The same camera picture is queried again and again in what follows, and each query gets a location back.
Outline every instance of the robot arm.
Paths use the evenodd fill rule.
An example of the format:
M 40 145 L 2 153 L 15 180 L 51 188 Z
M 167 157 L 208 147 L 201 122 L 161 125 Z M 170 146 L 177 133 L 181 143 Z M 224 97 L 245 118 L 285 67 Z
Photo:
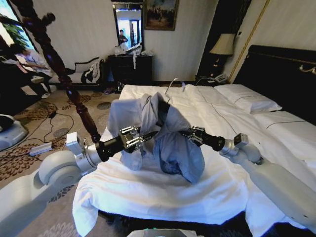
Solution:
M 157 132 L 137 136 L 139 128 L 121 129 L 118 137 L 88 146 L 76 132 L 67 135 L 70 151 L 50 154 L 38 170 L 15 179 L 0 190 L 0 236 L 16 236 L 36 219 L 48 202 L 63 188 L 77 183 L 115 153 L 129 153 Z
M 87 146 L 77 133 L 67 135 L 70 151 L 60 151 L 46 157 L 34 173 L 20 177 L 0 190 L 0 236 L 15 236 L 46 208 L 49 200 L 66 186 L 77 183 L 115 153 L 129 153 L 157 132 L 138 136 L 139 129 L 121 129 L 119 136 L 106 142 Z M 259 150 L 248 143 L 245 134 L 234 140 L 211 136 L 204 128 L 192 127 L 180 131 L 197 146 L 206 144 L 213 150 L 240 164 L 254 184 L 278 208 L 294 221 L 316 233 L 316 193 L 278 164 L 261 157 Z
M 204 128 L 181 131 L 197 146 L 206 144 L 231 162 L 241 165 L 253 183 L 288 217 L 316 234 L 316 193 L 281 165 L 271 163 L 248 143 L 248 136 L 234 140 L 211 136 Z

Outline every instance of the crumpled shirt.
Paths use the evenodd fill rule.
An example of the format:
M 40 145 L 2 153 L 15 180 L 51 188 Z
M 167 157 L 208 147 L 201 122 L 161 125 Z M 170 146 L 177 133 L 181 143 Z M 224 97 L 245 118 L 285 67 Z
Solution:
M 197 183 L 205 167 L 202 151 L 178 132 L 188 130 L 191 125 L 173 106 L 167 113 L 159 110 L 159 101 L 163 101 L 163 97 L 156 93 L 154 96 L 145 94 L 140 99 L 112 102 L 108 120 L 112 136 L 118 136 L 121 128 L 129 126 L 140 127 L 140 136 L 158 131 L 153 139 L 133 153 L 122 151 L 120 161 L 132 170 L 139 170 L 143 157 L 159 159 L 163 172 L 181 174 L 191 183 Z

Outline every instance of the floor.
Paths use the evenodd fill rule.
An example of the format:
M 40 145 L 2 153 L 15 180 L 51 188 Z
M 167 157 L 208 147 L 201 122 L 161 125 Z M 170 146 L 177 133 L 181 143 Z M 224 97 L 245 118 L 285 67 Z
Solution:
M 107 125 L 111 102 L 118 99 L 119 95 L 104 95 L 101 92 L 80 91 L 84 105 L 94 119 L 100 134 Z M 48 116 L 56 111 L 54 118 Z M 41 160 L 49 154 L 64 150 L 66 134 L 77 131 L 81 137 L 85 137 L 91 143 L 91 138 L 85 131 L 80 117 L 76 113 L 75 106 L 69 101 L 66 93 L 57 90 L 47 99 L 40 100 L 28 107 L 15 118 L 29 130 L 27 139 L 18 146 L 7 151 L 0 152 L 0 188 L 14 179 L 28 175 L 38 169 Z M 43 153 L 36 157 L 26 155 L 31 147 L 52 141 L 53 151 Z M 33 221 L 20 234 L 20 237 L 76 237 L 79 236 L 72 218 L 72 201 L 76 186 L 61 190 L 52 198 L 44 213 Z M 89 237 L 126 236 L 114 223 L 108 225 L 103 218 L 98 218 Z

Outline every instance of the wooden bedpost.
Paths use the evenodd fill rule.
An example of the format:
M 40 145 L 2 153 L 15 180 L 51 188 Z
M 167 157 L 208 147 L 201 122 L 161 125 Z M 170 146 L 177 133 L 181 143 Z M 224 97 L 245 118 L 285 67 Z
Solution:
M 24 26 L 33 34 L 35 40 L 40 44 L 47 63 L 58 75 L 59 81 L 65 86 L 66 93 L 71 102 L 75 104 L 77 113 L 80 115 L 84 127 L 90 133 L 92 141 L 99 141 L 101 136 L 97 131 L 97 127 L 87 107 L 82 104 L 78 91 L 72 86 L 72 81 L 66 74 L 64 62 L 51 45 L 51 40 L 46 33 L 46 26 L 55 20 L 54 14 L 48 13 L 43 16 L 42 19 L 39 19 L 33 8 L 32 0 L 11 0 L 11 2 L 19 9 L 19 12 L 23 16 L 22 22 Z

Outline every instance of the framed painting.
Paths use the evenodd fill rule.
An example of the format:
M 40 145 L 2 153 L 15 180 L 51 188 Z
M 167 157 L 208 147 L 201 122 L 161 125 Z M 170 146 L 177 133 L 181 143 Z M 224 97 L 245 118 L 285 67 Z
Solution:
M 179 0 L 145 0 L 145 30 L 174 31 Z

